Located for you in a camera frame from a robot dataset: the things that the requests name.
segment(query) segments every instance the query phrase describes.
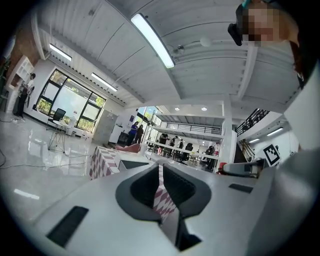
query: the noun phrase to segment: pillar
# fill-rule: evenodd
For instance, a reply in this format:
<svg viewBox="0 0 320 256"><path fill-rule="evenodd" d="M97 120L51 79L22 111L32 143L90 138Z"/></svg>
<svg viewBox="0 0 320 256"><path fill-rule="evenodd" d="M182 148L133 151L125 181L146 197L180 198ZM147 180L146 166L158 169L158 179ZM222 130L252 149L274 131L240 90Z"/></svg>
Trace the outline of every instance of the pillar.
<svg viewBox="0 0 320 256"><path fill-rule="evenodd" d="M221 135L223 135L224 138L220 146L220 160L218 161L217 168L220 166L220 163L230 163L231 159L230 154L232 143L232 108L229 94L224 95L222 104L222 115L224 117L224 122L221 127Z"/></svg>

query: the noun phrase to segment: white ceiling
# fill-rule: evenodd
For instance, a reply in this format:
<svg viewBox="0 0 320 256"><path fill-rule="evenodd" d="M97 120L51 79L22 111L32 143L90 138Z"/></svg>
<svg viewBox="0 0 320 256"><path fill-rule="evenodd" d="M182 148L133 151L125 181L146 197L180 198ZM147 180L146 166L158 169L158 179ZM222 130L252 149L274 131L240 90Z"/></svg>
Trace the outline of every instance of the white ceiling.
<svg viewBox="0 0 320 256"><path fill-rule="evenodd" d="M156 114L156 116L163 122L180 123L188 125L201 126L221 126L225 120L223 117L213 116L197 116L197 115L177 115L177 114Z"/></svg>
<svg viewBox="0 0 320 256"><path fill-rule="evenodd" d="M283 112L299 84L289 44L261 47L243 88L248 44L236 46L227 32L242 0L55 0L38 11L42 47L53 43L73 57L52 54L91 80L91 72L113 84L127 107L212 105L231 96L235 108ZM148 16L173 56L166 69L129 21ZM210 38L210 47L200 44ZM184 53L176 53L183 45Z"/></svg>

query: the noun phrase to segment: black slot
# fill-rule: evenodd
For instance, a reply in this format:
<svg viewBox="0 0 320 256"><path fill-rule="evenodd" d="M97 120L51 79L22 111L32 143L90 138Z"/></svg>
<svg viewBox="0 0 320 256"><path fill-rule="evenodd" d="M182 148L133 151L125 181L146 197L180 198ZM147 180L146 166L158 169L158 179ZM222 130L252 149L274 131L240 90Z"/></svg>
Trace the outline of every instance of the black slot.
<svg viewBox="0 0 320 256"><path fill-rule="evenodd" d="M251 191L254 189L251 186L245 186L245 185L240 185L240 184L235 184L235 183L232 183L229 186L229 188L234 189L234 190L238 190L238 191L242 191L242 192L245 192L245 193L248 193L248 194L250 194Z"/></svg>
<svg viewBox="0 0 320 256"><path fill-rule="evenodd" d="M87 208L73 207L46 236L61 247L65 247L88 213Z"/></svg>

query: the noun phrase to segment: glossy floor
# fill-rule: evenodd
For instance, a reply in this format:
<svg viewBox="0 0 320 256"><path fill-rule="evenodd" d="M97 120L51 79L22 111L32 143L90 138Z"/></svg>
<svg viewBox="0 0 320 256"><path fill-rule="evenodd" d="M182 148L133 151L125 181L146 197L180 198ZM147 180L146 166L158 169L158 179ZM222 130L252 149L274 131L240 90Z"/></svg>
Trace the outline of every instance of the glossy floor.
<svg viewBox="0 0 320 256"><path fill-rule="evenodd" d="M1 113L0 118L10 121L14 116ZM25 121L2 121L0 149L6 161L0 169L0 187L14 215L32 222L52 204L89 182L89 155L100 145L67 136L63 154L48 150L53 130L46 130L43 124L28 117Z"/></svg>

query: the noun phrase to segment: red checkered fabric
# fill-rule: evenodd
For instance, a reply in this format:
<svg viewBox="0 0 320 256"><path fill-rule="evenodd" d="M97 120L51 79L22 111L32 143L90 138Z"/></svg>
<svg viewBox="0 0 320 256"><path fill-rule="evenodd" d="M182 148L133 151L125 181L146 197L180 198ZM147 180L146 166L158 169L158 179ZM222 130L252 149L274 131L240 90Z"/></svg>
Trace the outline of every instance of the red checkered fabric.
<svg viewBox="0 0 320 256"><path fill-rule="evenodd" d="M102 146L97 146L91 160L91 168L89 176L91 180L101 178L108 175L119 173L114 157L116 150L108 149ZM164 221L170 213L172 213L176 205L171 200L164 186L164 171L159 165L159 187L154 196L153 209L159 213Z"/></svg>

